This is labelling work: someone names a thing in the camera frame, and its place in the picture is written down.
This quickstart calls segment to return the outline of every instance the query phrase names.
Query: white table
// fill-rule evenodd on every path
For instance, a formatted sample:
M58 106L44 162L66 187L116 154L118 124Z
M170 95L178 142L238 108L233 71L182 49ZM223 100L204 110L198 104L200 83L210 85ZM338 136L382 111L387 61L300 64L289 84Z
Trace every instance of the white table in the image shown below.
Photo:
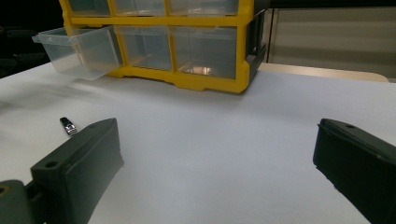
M396 145L396 85L260 72L244 94L139 78L95 81L45 64L0 79L0 179L78 128L117 118L125 166L90 223L367 223L312 162L322 118Z

